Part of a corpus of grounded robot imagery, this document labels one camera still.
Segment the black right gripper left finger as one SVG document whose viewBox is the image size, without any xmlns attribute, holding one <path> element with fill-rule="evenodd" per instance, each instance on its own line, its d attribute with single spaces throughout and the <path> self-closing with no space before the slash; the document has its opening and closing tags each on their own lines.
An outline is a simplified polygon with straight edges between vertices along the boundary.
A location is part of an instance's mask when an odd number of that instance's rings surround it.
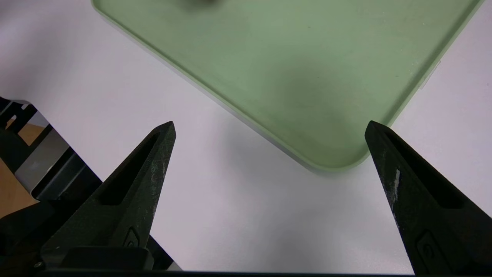
<svg viewBox="0 0 492 277">
<path fill-rule="evenodd" d="M 43 245 L 48 270 L 151 270 L 146 247 L 176 140 L 154 128 Z"/>
</svg>

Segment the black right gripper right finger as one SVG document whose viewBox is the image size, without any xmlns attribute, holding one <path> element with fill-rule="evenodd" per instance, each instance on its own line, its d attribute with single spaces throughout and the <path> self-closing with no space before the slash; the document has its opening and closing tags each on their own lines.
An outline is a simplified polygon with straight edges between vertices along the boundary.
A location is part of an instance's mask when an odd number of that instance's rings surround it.
<svg viewBox="0 0 492 277">
<path fill-rule="evenodd" d="M 491 217 L 389 127 L 364 138 L 414 273 L 491 275 Z"/>
</svg>

